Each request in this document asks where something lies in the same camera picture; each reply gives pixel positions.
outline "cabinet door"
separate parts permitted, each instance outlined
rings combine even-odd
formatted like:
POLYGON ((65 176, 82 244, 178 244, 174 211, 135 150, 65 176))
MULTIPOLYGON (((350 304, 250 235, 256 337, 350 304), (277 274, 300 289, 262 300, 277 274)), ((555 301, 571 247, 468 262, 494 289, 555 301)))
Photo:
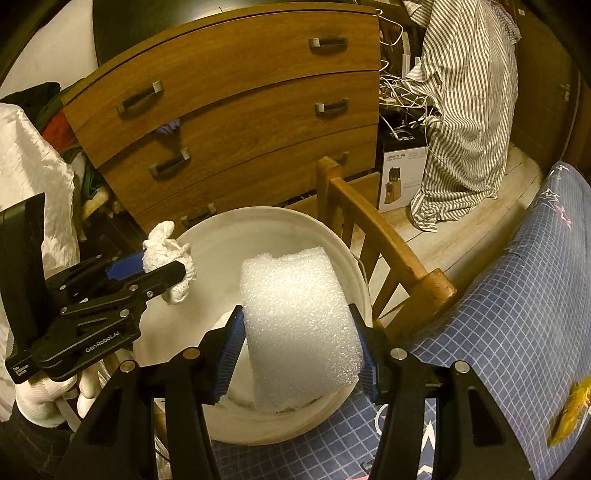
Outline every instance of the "cabinet door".
POLYGON ((569 140, 579 74, 550 29, 515 2, 522 39, 516 45, 519 95, 511 139, 542 170, 561 159, 569 140))

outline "foam block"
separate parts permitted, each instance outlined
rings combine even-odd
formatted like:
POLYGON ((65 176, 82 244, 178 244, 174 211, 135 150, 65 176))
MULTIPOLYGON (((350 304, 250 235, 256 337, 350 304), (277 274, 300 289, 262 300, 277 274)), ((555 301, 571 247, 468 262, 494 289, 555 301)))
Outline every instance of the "foam block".
POLYGON ((359 337, 322 247, 246 260, 241 294, 258 411, 300 408, 357 382, 359 337))

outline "box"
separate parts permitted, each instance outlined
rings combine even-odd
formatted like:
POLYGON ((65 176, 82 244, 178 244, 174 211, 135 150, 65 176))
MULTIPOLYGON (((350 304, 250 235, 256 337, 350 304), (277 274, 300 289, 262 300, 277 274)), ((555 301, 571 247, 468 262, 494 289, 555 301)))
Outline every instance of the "box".
POLYGON ((395 138, 388 127, 380 124, 378 164, 383 165, 378 200, 380 212, 410 205, 425 172, 427 143, 424 132, 414 129, 397 132, 397 135, 395 138))

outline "yellow wrapper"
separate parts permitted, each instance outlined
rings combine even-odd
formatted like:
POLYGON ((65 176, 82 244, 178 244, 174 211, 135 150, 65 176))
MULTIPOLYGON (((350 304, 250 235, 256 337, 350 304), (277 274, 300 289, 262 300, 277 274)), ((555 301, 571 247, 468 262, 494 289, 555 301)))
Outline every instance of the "yellow wrapper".
POLYGON ((573 433, 581 411, 589 406, 591 401, 591 377, 586 377, 583 381, 575 383, 570 389, 569 397, 566 399, 560 419, 556 424, 554 433, 548 440, 548 448, 562 442, 566 437, 573 433))

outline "screw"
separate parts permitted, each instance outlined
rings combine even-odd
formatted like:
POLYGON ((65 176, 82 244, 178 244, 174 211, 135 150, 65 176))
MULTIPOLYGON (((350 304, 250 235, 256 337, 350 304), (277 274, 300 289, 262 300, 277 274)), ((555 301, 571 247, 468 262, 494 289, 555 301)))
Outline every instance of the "screw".
POLYGON ((467 374, 470 371, 470 365, 466 362, 456 362, 453 367, 461 374, 467 374))
POLYGON ((131 372, 134 368, 135 362, 133 360, 126 360, 119 366, 119 369, 125 374, 131 372))
POLYGON ((199 351, 199 348, 195 348, 194 346, 187 348, 183 352, 183 357, 186 360, 195 360, 196 358, 199 357, 199 355, 201 355, 201 352, 199 351))
POLYGON ((406 353, 406 350, 403 348, 393 348, 392 350, 390 350, 390 356, 395 360, 404 360, 408 356, 408 354, 406 353))

